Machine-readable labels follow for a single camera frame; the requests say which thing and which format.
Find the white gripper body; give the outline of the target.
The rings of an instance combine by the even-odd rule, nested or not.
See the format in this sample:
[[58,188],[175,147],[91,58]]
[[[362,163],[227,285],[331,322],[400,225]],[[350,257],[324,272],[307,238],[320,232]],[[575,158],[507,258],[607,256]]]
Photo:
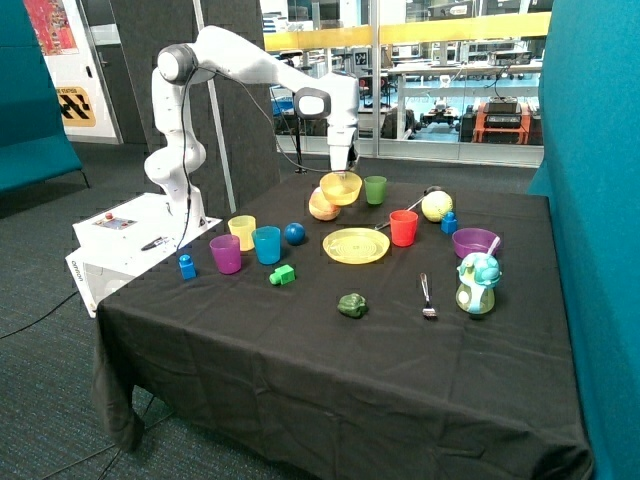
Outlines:
[[351,170],[358,159],[356,150],[358,130],[353,126],[329,126],[327,144],[332,171]]

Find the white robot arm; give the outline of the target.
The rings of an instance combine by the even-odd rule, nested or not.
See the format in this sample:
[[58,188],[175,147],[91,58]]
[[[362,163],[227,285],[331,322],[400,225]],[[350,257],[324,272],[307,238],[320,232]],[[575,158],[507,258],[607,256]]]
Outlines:
[[147,177],[164,193],[163,226],[174,248],[213,226],[202,194],[191,175],[204,163],[207,150],[193,126],[190,92],[219,84],[230,99],[213,106],[217,122],[249,117],[248,106],[262,112],[255,93],[282,86],[292,94],[294,111],[303,120],[326,123],[330,169],[343,173],[358,160],[359,81],[344,71],[314,77],[287,65],[255,43],[218,26],[206,26],[192,43],[172,44],[160,51],[151,76],[153,120],[165,144],[145,161]]

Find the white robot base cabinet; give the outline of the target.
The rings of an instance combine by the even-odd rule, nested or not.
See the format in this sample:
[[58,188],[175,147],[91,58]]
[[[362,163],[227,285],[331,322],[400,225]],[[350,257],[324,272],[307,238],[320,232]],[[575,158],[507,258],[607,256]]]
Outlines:
[[[144,193],[73,225],[79,248],[66,263],[90,317],[103,299],[220,223],[197,208],[192,212],[188,224],[180,223],[167,196]],[[141,250],[158,237],[168,241]]]

